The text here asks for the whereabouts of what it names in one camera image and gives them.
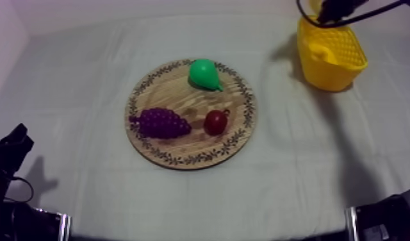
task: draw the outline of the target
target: white wall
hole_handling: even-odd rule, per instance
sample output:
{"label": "white wall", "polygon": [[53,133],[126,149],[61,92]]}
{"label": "white wall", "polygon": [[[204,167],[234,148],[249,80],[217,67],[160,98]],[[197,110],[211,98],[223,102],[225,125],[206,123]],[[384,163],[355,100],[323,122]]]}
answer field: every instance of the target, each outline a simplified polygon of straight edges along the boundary
{"label": "white wall", "polygon": [[0,0],[0,89],[28,41],[28,32],[10,1]]}
{"label": "white wall", "polygon": [[[394,0],[370,0],[359,12]],[[13,0],[32,35],[127,17],[205,13],[272,13],[298,17],[295,0]],[[410,8],[362,23],[362,27],[410,37]]]}

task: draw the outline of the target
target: wooden plate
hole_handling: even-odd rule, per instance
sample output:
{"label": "wooden plate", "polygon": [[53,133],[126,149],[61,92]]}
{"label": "wooden plate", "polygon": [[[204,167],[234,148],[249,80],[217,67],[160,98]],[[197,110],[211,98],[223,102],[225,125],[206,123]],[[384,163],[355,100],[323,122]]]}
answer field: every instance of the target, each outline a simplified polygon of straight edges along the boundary
{"label": "wooden plate", "polygon": [[[215,62],[223,92],[193,88],[188,71],[193,59],[161,65],[146,75],[133,89],[126,106],[127,136],[133,146],[152,163],[177,170],[196,170],[224,162],[248,141],[256,124],[256,98],[247,82],[234,70]],[[139,116],[149,108],[168,108],[185,118],[192,132],[180,138],[145,138],[129,116]],[[202,126],[211,110],[230,111],[223,134],[207,135]]]}

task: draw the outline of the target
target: decorative plate border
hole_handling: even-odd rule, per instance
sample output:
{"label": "decorative plate border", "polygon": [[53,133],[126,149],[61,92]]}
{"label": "decorative plate border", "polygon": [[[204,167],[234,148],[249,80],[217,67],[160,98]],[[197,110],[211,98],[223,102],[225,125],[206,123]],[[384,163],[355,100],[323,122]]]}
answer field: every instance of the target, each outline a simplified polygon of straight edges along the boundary
{"label": "decorative plate border", "polygon": [[[128,116],[136,116],[138,114],[138,108],[136,107],[137,97],[140,94],[142,94],[148,87],[150,87],[156,78],[160,78],[164,73],[169,73],[174,69],[180,68],[181,66],[190,66],[193,62],[194,60],[191,60],[191,59],[174,61],[168,65],[162,66],[160,69],[158,69],[157,71],[154,71],[152,74],[147,75],[146,76],[147,79],[145,81],[142,81],[142,83],[139,86],[135,87],[133,89],[133,93],[129,97],[129,100],[127,102],[128,115],[126,117],[126,122],[128,122]],[[135,138],[141,142],[141,145],[144,149],[148,150],[153,155],[153,157],[159,158],[160,160],[162,160],[163,163],[167,165],[171,165],[173,169],[177,169],[177,166],[180,164],[194,165],[200,162],[212,162],[215,158],[219,156],[233,155],[234,153],[231,153],[230,150],[237,146],[241,138],[245,137],[247,129],[252,130],[254,128],[254,124],[256,120],[256,102],[255,102],[256,100],[252,93],[251,88],[249,88],[244,83],[245,80],[243,80],[243,78],[240,77],[236,71],[227,67],[223,63],[215,62],[215,67],[217,68],[219,72],[226,73],[230,77],[233,78],[235,85],[238,87],[238,90],[240,91],[241,95],[245,99],[243,103],[244,105],[243,128],[239,128],[238,130],[236,130],[233,135],[231,135],[226,141],[223,142],[222,147],[220,149],[213,149],[212,151],[201,152],[199,154],[196,154],[193,156],[187,156],[187,157],[172,156],[171,153],[161,151],[160,148],[152,146],[152,144],[149,142],[149,139],[147,137],[144,137],[138,131],[139,126],[137,124],[129,123],[129,127],[126,130],[126,131],[133,131],[135,134]],[[204,168],[212,167],[219,163],[221,162],[211,164]],[[195,168],[192,167],[192,169],[180,169],[180,170],[194,170],[194,169]]]}

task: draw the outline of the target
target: toy fruit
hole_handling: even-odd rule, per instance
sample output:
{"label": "toy fruit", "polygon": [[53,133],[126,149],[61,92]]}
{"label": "toy fruit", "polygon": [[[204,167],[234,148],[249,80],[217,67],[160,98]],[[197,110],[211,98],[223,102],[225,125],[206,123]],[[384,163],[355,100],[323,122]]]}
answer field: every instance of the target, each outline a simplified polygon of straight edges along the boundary
{"label": "toy fruit", "polygon": [[217,69],[211,60],[195,60],[190,66],[190,79],[200,87],[223,91]]}
{"label": "toy fruit", "polygon": [[215,136],[223,133],[227,126],[227,116],[229,115],[229,110],[212,110],[206,114],[204,129],[209,135]]}
{"label": "toy fruit", "polygon": [[143,110],[139,117],[130,116],[129,122],[133,125],[139,124],[139,133],[151,138],[177,138],[189,134],[192,130],[186,119],[164,108]]}

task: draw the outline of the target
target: red apple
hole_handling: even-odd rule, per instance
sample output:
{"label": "red apple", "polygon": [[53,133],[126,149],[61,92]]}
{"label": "red apple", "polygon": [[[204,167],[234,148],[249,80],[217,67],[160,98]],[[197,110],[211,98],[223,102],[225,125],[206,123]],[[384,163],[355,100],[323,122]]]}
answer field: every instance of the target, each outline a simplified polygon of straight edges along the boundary
{"label": "red apple", "polygon": [[204,122],[205,132],[211,136],[223,133],[227,126],[228,115],[229,110],[225,110],[224,112],[220,110],[212,110],[208,112]]}

